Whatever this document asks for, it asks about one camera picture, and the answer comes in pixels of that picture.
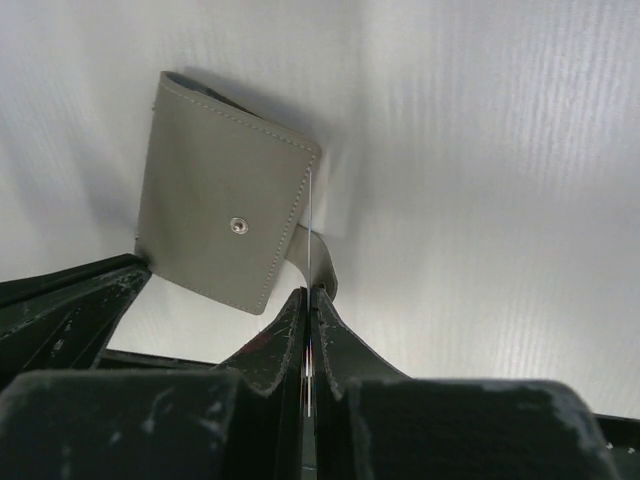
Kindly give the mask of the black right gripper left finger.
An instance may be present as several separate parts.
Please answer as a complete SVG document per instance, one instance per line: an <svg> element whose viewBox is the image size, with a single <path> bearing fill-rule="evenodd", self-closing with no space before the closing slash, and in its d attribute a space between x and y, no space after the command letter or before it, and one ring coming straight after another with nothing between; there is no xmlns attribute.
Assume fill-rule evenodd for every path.
<svg viewBox="0 0 640 480"><path fill-rule="evenodd" d="M5 479L297 479L306 292L214 368L41 370L1 396Z"/></svg>

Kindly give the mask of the black VIP credit card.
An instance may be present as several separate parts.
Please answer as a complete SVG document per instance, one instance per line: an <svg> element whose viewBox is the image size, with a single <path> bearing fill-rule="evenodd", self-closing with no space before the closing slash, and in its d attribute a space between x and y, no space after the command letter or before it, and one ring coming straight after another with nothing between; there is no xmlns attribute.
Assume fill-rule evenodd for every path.
<svg viewBox="0 0 640 480"><path fill-rule="evenodd" d="M312 219L313 219L313 173L309 172L309 190L307 205L307 233L306 233L306 267L307 267L307 295L306 309L307 320L310 321L311 315L311 292L313 286L313 270L312 270L312 254L311 254L311 238L312 238ZM311 336L307 340L305 353L306 368L306 412L307 417L311 418L313 409L313 352Z"/></svg>

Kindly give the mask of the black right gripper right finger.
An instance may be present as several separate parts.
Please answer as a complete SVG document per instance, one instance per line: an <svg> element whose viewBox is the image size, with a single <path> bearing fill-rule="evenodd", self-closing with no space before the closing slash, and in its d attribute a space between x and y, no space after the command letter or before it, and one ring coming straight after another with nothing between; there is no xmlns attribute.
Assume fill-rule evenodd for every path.
<svg viewBox="0 0 640 480"><path fill-rule="evenodd" d="M416 379L312 293L321 479L624 479L589 407L543 380Z"/></svg>

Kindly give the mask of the grey leather card holder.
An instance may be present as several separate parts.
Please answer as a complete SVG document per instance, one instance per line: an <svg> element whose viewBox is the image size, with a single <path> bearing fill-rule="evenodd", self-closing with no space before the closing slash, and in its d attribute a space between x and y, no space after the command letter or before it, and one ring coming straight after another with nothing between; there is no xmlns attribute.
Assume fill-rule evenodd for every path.
<svg viewBox="0 0 640 480"><path fill-rule="evenodd" d="M284 262L335 296L323 239L303 216L319 145L183 74L160 74L136 252L154 274L263 313Z"/></svg>

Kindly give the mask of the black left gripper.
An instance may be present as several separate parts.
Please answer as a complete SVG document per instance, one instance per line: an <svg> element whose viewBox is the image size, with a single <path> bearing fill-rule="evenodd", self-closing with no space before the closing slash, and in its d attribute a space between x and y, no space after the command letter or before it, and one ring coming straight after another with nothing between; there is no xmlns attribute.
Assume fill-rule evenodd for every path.
<svg viewBox="0 0 640 480"><path fill-rule="evenodd" d="M35 370L98 367L116 326L151 277L123 254L1 283L1 383Z"/></svg>

